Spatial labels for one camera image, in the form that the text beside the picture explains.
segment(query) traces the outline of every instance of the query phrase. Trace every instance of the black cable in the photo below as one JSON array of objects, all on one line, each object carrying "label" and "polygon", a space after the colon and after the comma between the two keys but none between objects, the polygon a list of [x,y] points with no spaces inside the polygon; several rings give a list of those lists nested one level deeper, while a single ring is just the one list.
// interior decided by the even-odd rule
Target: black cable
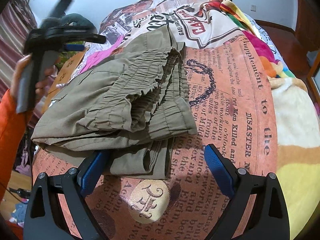
[{"label": "black cable", "polygon": [[20,199],[18,199],[15,195],[13,195],[12,192],[10,192],[10,190],[8,190],[1,182],[0,182],[0,185],[1,185],[2,187],[4,187],[5,190],[8,191],[16,200],[18,200],[19,202],[27,205],[27,203],[24,203],[23,201],[21,201]]}]

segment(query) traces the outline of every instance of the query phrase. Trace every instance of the pile of clothes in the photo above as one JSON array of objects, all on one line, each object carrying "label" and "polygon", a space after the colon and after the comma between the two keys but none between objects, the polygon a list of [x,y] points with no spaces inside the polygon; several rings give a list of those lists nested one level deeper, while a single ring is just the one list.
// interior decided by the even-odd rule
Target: pile of clothes
[{"label": "pile of clothes", "polygon": [[33,141],[73,165],[109,150],[105,174],[165,179],[174,138],[197,133],[185,49],[168,25],[141,34],[58,93]]}]

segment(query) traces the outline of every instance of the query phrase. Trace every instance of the pink clothing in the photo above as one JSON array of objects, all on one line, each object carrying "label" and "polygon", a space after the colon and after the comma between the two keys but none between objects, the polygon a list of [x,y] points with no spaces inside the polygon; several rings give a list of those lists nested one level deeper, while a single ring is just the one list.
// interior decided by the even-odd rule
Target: pink clothing
[{"label": "pink clothing", "polygon": [[123,41],[124,36],[121,35],[115,44],[113,44],[109,49],[103,50],[103,51],[97,51],[93,53],[91,56],[87,58],[87,63],[85,64],[84,68],[81,70],[80,74],[84,71],[87,71],[92,66],[97,65],[100,61],[105,59],[106,57],[109,57],[111,53],[118,48],[120,43]]}]

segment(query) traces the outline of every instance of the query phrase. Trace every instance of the person's arm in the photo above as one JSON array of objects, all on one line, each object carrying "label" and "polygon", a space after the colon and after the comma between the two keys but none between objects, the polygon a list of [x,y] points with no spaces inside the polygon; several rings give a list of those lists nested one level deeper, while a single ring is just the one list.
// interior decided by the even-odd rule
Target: person's arm
[{"label": "person's arm", "polygon": [[[4,94],[0,103],[0,201],[2,201],[5,189],[8,186],[19,143],[32,116],[32,111],[16,113],[20,76],[29,62],[30,56],[26,56],[17,63],[11,88]],[[51,68],[45,71],[46,75],[52,73],[53,69]],[[47,84],[47,79],[36,84],[35,90],[38,101],[43,97],[44,87]]]}]

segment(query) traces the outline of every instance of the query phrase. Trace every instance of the bed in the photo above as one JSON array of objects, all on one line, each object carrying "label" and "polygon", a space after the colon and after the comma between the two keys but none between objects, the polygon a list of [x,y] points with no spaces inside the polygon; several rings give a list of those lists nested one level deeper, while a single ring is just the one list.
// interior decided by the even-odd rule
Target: bed
[{"label": "bed", "polygon": [[[93,65],[94,53],[119,53],[138,35],[167,24],[187,46],[184,63],[198,134],[176,138],[168,180],[101,176],[86,198],[93,215],[110,239],[204,239],[229,200],[204,160],[204,146],[214,143],[236,167],[277,174],[294,239],[320,200],[318,118],[305,84],[267,33],[230,0],[141,0],[118,8],[100,25],[107,42],[87,43],[70,79]],[[42,150],[34,178],[72,166]],[[79,236],[65,199],[60,201],[71,232]],[[234,236],[243,232],[253,202]]]}]

